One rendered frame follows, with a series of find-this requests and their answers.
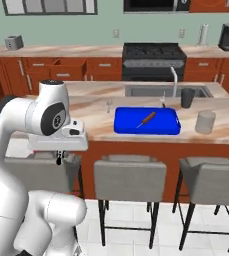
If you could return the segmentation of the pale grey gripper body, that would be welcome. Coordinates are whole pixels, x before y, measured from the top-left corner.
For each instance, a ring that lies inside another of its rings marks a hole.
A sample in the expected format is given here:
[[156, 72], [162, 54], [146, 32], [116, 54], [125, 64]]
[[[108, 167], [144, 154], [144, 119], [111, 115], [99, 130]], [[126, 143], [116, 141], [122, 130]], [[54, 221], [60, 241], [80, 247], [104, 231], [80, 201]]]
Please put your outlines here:
[[35, 151], [86, 151], [87, 134], [71, 137], [29, 135], [29, 148]]

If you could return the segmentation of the open red wooden drawer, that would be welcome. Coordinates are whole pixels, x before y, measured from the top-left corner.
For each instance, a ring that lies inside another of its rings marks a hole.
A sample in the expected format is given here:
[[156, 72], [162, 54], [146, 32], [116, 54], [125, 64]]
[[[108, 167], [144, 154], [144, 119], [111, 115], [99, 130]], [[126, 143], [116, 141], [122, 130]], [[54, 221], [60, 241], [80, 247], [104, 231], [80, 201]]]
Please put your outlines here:
[[[49, 66], [50, 76], [53, 79], [67, 81], [81, 81], [86, 73], [86, 60], [83, 58], [57, 59]], [[69, 73], [70, 77], [57, 77], [56, 74]]]

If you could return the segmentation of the brown hot dog on stick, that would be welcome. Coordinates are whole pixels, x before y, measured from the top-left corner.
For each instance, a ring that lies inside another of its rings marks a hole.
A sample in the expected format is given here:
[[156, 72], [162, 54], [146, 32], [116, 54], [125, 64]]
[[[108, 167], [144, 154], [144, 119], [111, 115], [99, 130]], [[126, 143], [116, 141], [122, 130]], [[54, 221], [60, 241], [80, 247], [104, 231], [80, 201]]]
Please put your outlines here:
[[142, 125], [148, 123], [150, 120], [152, 120], [154, 117], [156, 116], [156, 112], [152, 112], [151, 114], [149, 114], [147, 117], [145, 117], [141, 123], [136, 127], [136, 128], [139, 128], [141, 127]]

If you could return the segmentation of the blue tray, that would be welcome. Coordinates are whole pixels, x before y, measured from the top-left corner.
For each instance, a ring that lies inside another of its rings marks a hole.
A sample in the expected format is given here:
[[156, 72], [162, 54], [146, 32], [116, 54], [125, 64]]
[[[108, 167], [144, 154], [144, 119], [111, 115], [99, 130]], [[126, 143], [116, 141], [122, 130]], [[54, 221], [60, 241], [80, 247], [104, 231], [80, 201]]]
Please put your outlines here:
[[[136, 128], [152, 112], [156, 112], [156, 116], [148, 123]], [[178, 135], [181, 124], [173, 108], [117, 107], [113, 129], [118, 134]]]

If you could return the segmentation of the grey bar stool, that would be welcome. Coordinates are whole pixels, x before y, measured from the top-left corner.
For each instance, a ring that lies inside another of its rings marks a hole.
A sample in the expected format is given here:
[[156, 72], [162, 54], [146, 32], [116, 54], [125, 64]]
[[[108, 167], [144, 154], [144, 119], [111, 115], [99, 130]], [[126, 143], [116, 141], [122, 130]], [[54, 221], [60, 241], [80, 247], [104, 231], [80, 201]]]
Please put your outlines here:
[[[186, 218], [180, 206], [181, 186], [185, 183], [189, 197]], [[179, 209], [183, 231], [179, 250], [183, 249], [188, 233], [211, 234], [211, 231], [190, 230], [190, 223], [197, 205], [215, 205], [217, 215], [221, 206], [229, 217], [229, 159], [221, 157], [186, 157], [179, 160], [179, 175], [176, 185], [172, 212]], [[229, 235], [229, 232], [218, 232], [218, 235]]]
[[149, 248], [153, 247], [159, 204], [162, 201], [167, 167], [156, 158], [144, 155], [108, 155], [94, 163], [94, 187], [98, 201], [102, 245], [105, 230], [136, 230], [136, 227], [106, 226], [105, 213], [110, 201], [146, 202], [151, 227]]
[[84, 197], [81, 157], [67, 154], [56, 164], [51, 152], [36, 152], [27, 158], [6, 157], [5, 164], [28, 191], [47, 190]]

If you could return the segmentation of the red wooden kitchen island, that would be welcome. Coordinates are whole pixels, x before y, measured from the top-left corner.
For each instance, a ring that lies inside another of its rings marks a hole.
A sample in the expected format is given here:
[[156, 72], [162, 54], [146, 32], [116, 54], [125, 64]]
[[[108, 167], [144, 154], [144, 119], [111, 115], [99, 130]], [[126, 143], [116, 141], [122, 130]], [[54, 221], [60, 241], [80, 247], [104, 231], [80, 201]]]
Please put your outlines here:
[[[118, 106], [159, 107], [159, 99], [126, 97], [124, 82], [68, 82], [71, 116], [85, 122], [89, 149], [82, 154], [82, 177], [87, 199], [95, 197], [93, 163], [108, 154], [142, 154], [157, 158], [167, 165], [163, 200], [171, 202], [178, 178], [178, 160], [188, 156], [229, 158], [229, 95], [218, 84], [207, 87], [212, 98], [197, 98], [189, 109], [180, 107], [180, 100], [168, 98], [165, 104], [174, 108], [182, 130], [177, 136], [132, 136], [113, 131], [114, 110]], [[195, 131], [198, 113], [216, 113], [211, 134]]]

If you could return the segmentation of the red wooden base cupboards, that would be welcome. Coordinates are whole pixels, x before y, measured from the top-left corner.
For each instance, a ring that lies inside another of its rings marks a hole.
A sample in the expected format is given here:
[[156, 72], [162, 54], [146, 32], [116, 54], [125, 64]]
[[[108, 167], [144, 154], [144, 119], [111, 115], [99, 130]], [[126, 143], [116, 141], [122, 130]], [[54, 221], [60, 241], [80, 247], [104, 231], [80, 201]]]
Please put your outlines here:
[[229, 93], [229, 58], [188, 58], [186, 82], [218, 82]]
[[5, 95], [37, 95], [41, 80], [53, 79], [49, 66], [57, 59], [86, 60], [84, 81], [120, 81], [120, 57], [0, 57], [0, 100]]

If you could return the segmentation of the steel sink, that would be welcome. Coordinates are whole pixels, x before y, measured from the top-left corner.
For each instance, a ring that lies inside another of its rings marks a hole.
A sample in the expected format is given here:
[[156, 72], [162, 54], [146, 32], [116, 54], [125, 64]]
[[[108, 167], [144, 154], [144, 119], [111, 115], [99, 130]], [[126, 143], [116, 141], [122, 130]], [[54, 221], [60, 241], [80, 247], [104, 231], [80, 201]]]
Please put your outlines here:
[[[195, 97], [198, 98], [212, 98], [213, 95], [206, 86], [177, 86], [176, 96], [181, 96], [183, 89], [193, 89]], [[173, 96], [173, 85], [126, 85], [125, 96], [126, 97], [166, 97]]]

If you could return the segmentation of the grey toaster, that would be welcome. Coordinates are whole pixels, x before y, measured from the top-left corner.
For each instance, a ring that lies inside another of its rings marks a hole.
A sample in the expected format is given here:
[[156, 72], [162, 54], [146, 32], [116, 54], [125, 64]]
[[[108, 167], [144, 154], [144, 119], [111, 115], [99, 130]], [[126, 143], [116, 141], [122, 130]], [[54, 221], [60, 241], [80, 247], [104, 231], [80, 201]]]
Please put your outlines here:
[[18, 50], [24, 47], [23, 39], [21, 35], [8, 36], [5, 39], [6, 48], [10, 51]]

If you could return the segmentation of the black stove with oven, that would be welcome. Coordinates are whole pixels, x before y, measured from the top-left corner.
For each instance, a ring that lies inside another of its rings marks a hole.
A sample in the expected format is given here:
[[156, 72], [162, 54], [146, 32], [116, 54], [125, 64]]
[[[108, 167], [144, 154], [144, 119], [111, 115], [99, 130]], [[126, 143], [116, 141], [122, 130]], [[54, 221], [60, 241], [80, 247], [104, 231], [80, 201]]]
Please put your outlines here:
[[123, 81], [172, 82], [184, 77], [187, 56], [177, 43], [125, 43], [122, 52]]

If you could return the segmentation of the silver tap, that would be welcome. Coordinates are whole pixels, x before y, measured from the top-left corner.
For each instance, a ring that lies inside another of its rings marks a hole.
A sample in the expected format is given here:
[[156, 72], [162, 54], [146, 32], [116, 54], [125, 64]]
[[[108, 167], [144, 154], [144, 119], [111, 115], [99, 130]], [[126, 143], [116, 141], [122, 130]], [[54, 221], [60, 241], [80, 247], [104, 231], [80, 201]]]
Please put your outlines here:
[[176, 97], [176, 93], [177, 93], [177, 86], [178, 86], [178, 75], [174, 69], [173, 66], [170, 67], [171, 73], [173, 74], [173, 78], [174, 78], [174, 83], [173, 83], [173, 98]]

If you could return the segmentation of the dark grey cup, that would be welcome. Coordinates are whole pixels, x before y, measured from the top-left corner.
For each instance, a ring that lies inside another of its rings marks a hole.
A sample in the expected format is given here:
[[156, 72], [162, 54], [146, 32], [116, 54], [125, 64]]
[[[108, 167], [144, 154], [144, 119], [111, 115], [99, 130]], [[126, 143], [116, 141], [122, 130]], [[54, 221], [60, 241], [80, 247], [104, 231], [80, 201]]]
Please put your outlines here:
[[181, 91], [181, 107], [189, 108], [192, 104], [195, 95], [195, 90], [191, 88], [184, 88]]

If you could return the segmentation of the grey framed window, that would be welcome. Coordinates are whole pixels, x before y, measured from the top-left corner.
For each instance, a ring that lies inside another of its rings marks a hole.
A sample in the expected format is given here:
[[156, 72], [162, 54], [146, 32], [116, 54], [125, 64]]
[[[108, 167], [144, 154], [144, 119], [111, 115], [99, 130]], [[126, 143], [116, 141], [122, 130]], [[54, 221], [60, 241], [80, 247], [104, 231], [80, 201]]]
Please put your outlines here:
[[7, 16], [96, 15], [97, 0], [2, 0]]

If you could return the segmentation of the black microwave oven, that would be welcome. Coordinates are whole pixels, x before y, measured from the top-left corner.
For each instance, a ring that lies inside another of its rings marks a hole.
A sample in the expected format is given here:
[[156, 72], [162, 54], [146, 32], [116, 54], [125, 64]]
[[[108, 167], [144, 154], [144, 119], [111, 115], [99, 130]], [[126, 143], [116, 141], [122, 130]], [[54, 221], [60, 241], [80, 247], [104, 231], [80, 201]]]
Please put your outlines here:
[[188, 12], [191, 0], [124, 0], [125, 12]]

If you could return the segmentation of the red wooden wall cupboards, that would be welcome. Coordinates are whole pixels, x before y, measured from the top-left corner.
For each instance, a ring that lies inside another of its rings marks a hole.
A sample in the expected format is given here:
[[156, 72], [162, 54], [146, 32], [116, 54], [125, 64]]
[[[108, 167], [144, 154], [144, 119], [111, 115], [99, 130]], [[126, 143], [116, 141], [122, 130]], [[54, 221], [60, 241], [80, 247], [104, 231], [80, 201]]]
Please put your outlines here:
[[191, 13], [229, 12], [229, 0], [191, 0]]

